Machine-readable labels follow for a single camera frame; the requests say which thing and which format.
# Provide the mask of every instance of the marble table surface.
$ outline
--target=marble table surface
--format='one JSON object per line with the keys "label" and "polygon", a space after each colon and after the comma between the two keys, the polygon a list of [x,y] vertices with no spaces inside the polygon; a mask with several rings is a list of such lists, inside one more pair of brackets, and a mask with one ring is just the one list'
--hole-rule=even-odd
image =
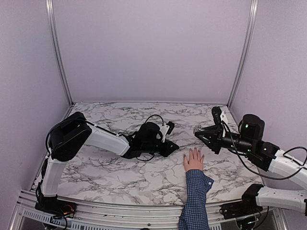
{"label": "marble table surface", "polygon": [[[207,194],[207,203],[241,198],[251,184],[261,184],[261,178],[246,170],[235,154],[222,149],[216,155],[193,135],[195,126],[213,125],[212,107],[190,103],[77,103],[71,113],[80,111],[89,121],[117,133],[132,133],[147,117],[159,114],[165,122],[175,123],[167,139],[177,143],[180,149],[167,158],[156,154],[151,161],[142,162],[124,159],[96,147],[83,146],[76,157],[68,162],[58,195],[112,204],[185,204],[183,154],[197,147],[205,155],[204,173],[214,179],[212,189]],[[227,107],[221,106],[221,109],[227,114],[230,128],[236,130]],[[246,164],[257,170],[249,161]]]}

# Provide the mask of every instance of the lavender wall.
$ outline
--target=lavender wall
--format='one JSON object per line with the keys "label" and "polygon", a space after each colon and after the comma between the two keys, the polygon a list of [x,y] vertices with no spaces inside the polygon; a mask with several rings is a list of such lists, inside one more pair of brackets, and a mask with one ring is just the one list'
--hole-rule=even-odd
{"label": "lavender wall", "polygon": [[29,189],[50,126],[68,109],[45,2],[0,1],[0,229]]}
{"label": "lavender wall", "polygon": [[[242,81],[232,107],[236,121],[246,113],[265,122],[264,139],[287,150],[307,146],[307,2],[259,3],[255,32]],[[300,160],[303,151],[293,152]],[[291,182],[269,186],[297,189]],[[307,218],[287,212],[290,229],[302,229]]]}
{"label": "lavender wall", "polygon": [[55,0],[75,101],[227,103],[249,0]]}

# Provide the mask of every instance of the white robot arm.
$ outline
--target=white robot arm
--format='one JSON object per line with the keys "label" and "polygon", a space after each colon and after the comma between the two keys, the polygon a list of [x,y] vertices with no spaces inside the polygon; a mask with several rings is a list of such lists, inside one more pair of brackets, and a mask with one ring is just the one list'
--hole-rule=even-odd
{"label": "white robot arm", "polygon": [[[282,176],[282,178],[274,179],[289,179],[303,188],[301,191],[292,191],[252,184],[242,195],[242,201],[221,206],[224,218],[235,218],[242,214],[249,215],[255,210],[262,210],[262,206],[292,209],[307,215],[307,157],[304,162],[301,162],[287,155],[294,149],[304,149],[306,152],[307,149],[296,147],[285,152],[272,143],[262,141],[264,121],[255,115],[244,115],[239,124],[239,134],[230,132],[227,120],[224,118],[225,113],[219,107],[212,109],[212,115],[215,125],[196,127],[194,134],[215,154],[219,154],[221,148],[226,148],[238,155],[243,164],[241,156],[246,157],[264,171]],[[254,173],[273,179],[257,172]]]}
{"label": "white robot arm", "polygon": [[159,127],[146,121],[139,131],[126,136],[94,125],[80,112],[72,114],[55,125],[48,134],[50,139],[48,136],[46,138],[46,147],[50,154],[44,161],[42,181],[36,190],[36,209],[58,213],[66,206],[75,206],[74,203],[58,200],[57,191],[67,162],[75,157],[82,145],[95,146],[127,159],[139,157],[143,152],[153,156],[154,152],[158,152],[167,157],[179,149],[178,145],[165,138],[174,126],[172,122],[163,122]]}

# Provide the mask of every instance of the human hand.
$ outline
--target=human hand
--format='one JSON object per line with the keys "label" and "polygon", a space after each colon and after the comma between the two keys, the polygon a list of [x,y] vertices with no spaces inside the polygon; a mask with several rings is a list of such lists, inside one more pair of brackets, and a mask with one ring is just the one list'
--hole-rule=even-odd
{"label": "human hand", "polygon": [[184,169],[187,171],[191,169],[203,169],[203,160],[205,156],[203,155],[201,157],[201,150],[199,149],[197,151],[197,148],[194,148],[194,152],[192,149],[190,149],[190,157],[189,161],[187,159],[187,156],[184,154],[183,155],[183,164],[184,164]]}

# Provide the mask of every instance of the blue plaid shirt sleeve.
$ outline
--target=blue plaid shirt sleeve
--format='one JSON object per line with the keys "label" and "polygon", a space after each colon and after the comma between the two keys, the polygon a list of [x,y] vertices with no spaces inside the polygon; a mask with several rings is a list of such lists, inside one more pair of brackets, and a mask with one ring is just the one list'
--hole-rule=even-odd
{"label": "blue plaid shirt sleeve", "polygon": [[188,200],[179,219],[179,230],[210,230],[205,205],[212,184],[213,180],[201,170],[187,172]]}

